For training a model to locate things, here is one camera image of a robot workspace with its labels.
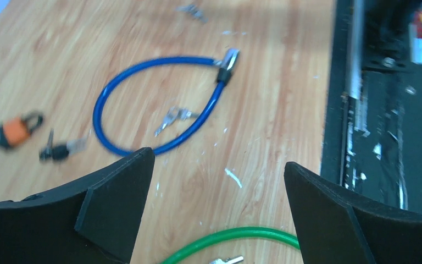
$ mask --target metal rod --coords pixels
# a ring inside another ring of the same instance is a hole
[[[365,25],[365,2],[353,0],[352,23],[349,32],[347,53],[347,92],[360,99],[362,85],[363,34]]]

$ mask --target green hose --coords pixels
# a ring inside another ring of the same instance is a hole
[[[172,254],[170,257],[164,260],[162,264],[179,263],[179,261],[182,261],[209,246],[239,238],[266,238],[291,245],[296,249],[300,249],[297,237],[284,231],[267,227],[237,227],[207,235],[204,238],[200,238]]]

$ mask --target wooden table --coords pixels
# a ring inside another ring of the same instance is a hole
[[[209,120],[156,159],[131,263],[160,262],[226,228],[295,232],[283,170],[287,161],[315,172],[320,167],[333,0],[197,1],[206,24],[175,10],[184,4],[189,2],[11,1],[0,15],[0,121],[40,109],[46,122],[16,151],[0,151],[0,201],[23,199],[119,158],[92,135],[87,151],[62,164],[38,161],[51,128],[55,141],[90,131],[96,98],[118,72],[158,56],[220,59],[236,47],[240,64]],[[106,133],[132,149],[170,140],[191,121],[154,137],[167,110],[200,112],[216,73],[174,66],[135,75],[107,102]],[[302,262],[295,249],[254,239],[211,247],[184,263],[240,254],[245,263]]]

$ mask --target orange padlock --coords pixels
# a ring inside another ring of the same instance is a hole
[[[43,124],[43,114],[32,112],[0,124],[0,147],[8,150],[25,142]]]

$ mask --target wood grain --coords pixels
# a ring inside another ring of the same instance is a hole
[[[59,186],[118,159],[94,136],[87,151],[62,164],[41,164],[37,155],[50,128],[56,141],[89,132],[98,94],[121,70],[158,56],[220,59],[236,47],[240,64],[209,120],[187,143],[157,157],[131,263],[160,262],[231,227],[295,232],[283,170],[287,161],[319,170],[333,0],[196,1],[206,24],[175,10],[188,3],[11,1],[0,15],[0,121],[32,109],[47,119],[16,151],[0,151],[0,201]],[[106,133],[132,149],[170,140],[191,122],[154,137],[164,114],[175,105],[201,111],[216,73],[174,66],[133,76],[107,102]],[[211,247],[184,263],[240,254],[245,263],[302,262],[290,247],[253,239]]]

